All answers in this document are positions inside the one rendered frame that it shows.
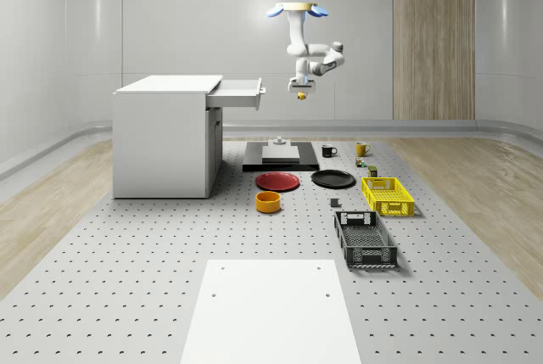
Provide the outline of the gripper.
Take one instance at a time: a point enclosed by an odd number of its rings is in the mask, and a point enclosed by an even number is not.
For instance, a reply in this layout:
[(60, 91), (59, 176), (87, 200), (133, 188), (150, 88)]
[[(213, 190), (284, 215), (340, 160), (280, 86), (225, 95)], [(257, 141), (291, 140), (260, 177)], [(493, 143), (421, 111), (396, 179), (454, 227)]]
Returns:
[(315, 88), (316, 82), (314, 80), (299, 83), (298, 79), (293, 77), (288, 83), (288, 91), (294, 93), (297, 97), (307, 97), (310, 92), (315, 91)]

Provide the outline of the white drawer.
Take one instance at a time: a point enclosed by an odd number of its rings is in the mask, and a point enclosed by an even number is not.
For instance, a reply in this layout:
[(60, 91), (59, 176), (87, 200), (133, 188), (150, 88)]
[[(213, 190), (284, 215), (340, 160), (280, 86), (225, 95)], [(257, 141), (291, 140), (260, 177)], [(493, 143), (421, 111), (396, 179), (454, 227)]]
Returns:
[(258, 80), (221, 80), (207, 94), (206, 106), (219, 107), (250, 107), (259, 109), (260, 98), (266, 92)]

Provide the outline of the drone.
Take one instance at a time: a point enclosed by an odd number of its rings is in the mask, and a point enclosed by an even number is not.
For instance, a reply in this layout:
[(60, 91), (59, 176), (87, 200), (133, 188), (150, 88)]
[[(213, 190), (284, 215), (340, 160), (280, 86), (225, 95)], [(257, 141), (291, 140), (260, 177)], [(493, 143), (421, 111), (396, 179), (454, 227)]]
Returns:
[(277, 3), (273, 8), (266, 11), (266, 16), (275, 17), (283, 11), (302, 11), (315, 17), (328, 16), (328, 11), (319, 7), (316, 3)]

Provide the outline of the black stove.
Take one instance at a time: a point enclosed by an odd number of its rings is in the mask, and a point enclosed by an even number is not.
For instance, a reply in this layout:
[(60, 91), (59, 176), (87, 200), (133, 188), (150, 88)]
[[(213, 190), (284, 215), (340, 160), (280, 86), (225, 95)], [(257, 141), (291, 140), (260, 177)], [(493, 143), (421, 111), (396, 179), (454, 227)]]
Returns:
[(288, 139), (248, 142), (243, 171), (319, 171), (315, 151), (309, 142)]

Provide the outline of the red plate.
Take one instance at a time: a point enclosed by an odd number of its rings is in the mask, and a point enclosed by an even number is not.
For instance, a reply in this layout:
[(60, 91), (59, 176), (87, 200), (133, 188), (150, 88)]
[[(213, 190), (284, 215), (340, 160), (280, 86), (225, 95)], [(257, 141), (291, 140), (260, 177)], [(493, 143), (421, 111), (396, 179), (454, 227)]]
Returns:
[(286, 192), (299, 186), (299, 178), (291, 173), (273, 171), (258, 175), (255, 184), (265, 191)]

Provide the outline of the black plate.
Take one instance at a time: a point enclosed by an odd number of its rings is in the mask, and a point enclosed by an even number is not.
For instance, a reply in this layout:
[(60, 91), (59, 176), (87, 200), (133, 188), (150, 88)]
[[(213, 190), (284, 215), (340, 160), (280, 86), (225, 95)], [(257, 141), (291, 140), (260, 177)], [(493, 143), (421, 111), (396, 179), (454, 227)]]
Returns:
[(350, 188), (355, 185), (355, 178), (348, 172), (339, 170), (320, 170), (311, 175), (311, 180), (324, 188)]

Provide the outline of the yellow bowl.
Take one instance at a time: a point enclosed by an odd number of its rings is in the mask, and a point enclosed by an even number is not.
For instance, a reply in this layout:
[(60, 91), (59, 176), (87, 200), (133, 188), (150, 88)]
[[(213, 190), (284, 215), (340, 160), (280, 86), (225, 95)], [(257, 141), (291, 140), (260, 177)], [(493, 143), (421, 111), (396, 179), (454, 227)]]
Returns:
[(275, 213), (281, 209), (281, 195), (273, 191), (259, 192), (255, 195), (255, 206), (259, 212)]

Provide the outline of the white cabinet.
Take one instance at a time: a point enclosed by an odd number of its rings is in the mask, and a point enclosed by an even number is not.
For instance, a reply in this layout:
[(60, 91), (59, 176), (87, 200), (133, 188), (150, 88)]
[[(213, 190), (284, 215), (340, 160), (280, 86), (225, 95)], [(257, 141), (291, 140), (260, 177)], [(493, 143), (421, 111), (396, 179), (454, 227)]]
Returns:
[(113, 95), (113, 195), (206, 198), (206, 97), (221, 76), (148, 76)]

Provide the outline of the yellow basket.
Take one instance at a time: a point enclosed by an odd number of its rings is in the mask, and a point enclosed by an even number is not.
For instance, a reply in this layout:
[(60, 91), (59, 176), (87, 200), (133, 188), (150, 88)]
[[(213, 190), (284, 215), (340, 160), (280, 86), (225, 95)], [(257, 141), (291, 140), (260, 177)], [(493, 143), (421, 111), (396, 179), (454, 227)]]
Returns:
[(363, 177), (361, 191), (381, 216), (413, 216), (415, 201), (396, 177)]

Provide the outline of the dark grey basket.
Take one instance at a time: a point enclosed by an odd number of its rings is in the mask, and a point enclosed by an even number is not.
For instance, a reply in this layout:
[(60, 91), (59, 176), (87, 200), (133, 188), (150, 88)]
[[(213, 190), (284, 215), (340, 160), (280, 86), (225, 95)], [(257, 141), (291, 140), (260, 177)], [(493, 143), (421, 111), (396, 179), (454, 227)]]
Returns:
[(334, 225), (349, 266), (395, 266), (397, 245), (375, 211), (336, 211)]

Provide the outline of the white board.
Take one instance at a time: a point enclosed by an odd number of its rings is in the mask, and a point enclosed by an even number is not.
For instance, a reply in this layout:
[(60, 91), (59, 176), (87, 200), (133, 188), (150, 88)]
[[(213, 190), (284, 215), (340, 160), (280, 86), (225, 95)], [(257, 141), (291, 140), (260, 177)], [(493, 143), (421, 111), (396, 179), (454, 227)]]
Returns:
[(181, 364), (361, 364), (333, 260), (209, 260)]

